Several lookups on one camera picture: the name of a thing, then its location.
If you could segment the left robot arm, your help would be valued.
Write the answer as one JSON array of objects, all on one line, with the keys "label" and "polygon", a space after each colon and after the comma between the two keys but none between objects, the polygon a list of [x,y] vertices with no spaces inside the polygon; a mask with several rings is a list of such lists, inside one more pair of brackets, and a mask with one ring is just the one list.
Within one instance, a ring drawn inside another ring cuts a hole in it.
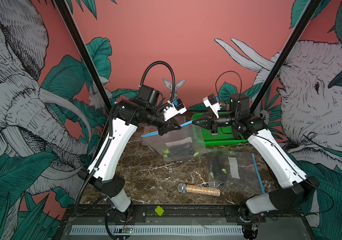
[{"label": "left robot arm", "polygon": [[78,173],[84,183],[74,205],[77,216],[81,215],[80,200],[89,183],[103,193],[100,201],[110,200],[112,207],[123,214],[131,211],[132,201],[124,191],[125,180],[116,176],[119,159],[128,141],[140,124],[156,127],[160,136],[181,129],[174,117],[187,110],[181,99],[175,98],[158,107],[159,94],[159,91],[143,85],[136,97],[121,100],[111,108],[100,151],[89,167]]}]

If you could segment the sprinkle-filled cylinder tube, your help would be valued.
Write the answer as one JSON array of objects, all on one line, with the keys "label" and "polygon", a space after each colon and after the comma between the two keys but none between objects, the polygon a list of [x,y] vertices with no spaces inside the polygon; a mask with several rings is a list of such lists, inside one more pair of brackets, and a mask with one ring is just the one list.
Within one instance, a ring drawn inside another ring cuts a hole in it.
[{"label": "sprinkle-filled cylinder tube", "polygon": [[178,191],[183,194],[192,193],[192,194],[200,194],[200,195],[207,195],[207,196],[214,196],[214,197],[219,197],[221,195],[221,191],[216,188],[187,185],[184,183],[180,183],[178,185]]}]

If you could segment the clear zip-top bag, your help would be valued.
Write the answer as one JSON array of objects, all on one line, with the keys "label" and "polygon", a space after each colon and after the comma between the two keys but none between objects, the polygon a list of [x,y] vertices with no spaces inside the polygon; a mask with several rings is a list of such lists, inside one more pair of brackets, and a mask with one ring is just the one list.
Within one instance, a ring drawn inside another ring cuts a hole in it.
[{"label": "clear zip-top bag", "polygon": [[231,190],[237,192],[246,192],[253,195],[265,193],[260,173],[256,164],[255,155],[245,152],[232,152],[225,150],[208,149],[208,155],[212,153],[216,157],[223,155],[227,158],[227,174],[219,174],[215,179],[211,179],[208,168],[208,186],[210,188]]},{"label": "clear zip-top bag", "polygon": [[[191,121],[182,124],[181,127],[180,130],[171,131],[162,136],[157,131],[145,134],[142,136],[143,144],[158,152],[166,162],[190,160],[196,156],[207,154],[200,127],[193,125]],[[164,158],[163,151],[168,147],[185,143],[192,143],[195,151],[199,153],[191,158]]]}]

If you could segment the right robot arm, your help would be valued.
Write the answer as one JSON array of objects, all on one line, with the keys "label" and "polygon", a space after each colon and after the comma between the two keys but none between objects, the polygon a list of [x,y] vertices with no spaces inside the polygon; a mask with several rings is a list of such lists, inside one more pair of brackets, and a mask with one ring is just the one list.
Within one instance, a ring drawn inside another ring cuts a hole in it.
[{"label": "right robot arm", "polygon": [[309,177],[284,152],[268,126],[250,112],[250,99],[244,94],[230,96],[230,111],[222,113],[215,95],[203,99],[208,113],[193,120],[193,124],[216,133],[221,127],[231,127],[263,157],[275,175],[280,188],[246,201],[246,211],[259,214],[267,211],[289,212],[302,204],[319,186],[316,177]]}]

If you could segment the dark purple eggplant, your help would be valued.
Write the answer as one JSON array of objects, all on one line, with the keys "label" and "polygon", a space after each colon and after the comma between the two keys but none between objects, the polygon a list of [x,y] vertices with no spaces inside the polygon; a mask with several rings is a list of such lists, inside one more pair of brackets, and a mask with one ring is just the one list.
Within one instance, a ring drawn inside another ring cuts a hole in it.
[{"label": "dark purple eggplant", "polygon": [[208,168],[211,179],[215,179],[215,177],[218,175],[218,165],[217,165],[216,157],[212,153],[208,155],[208,167],[207,168]]}]

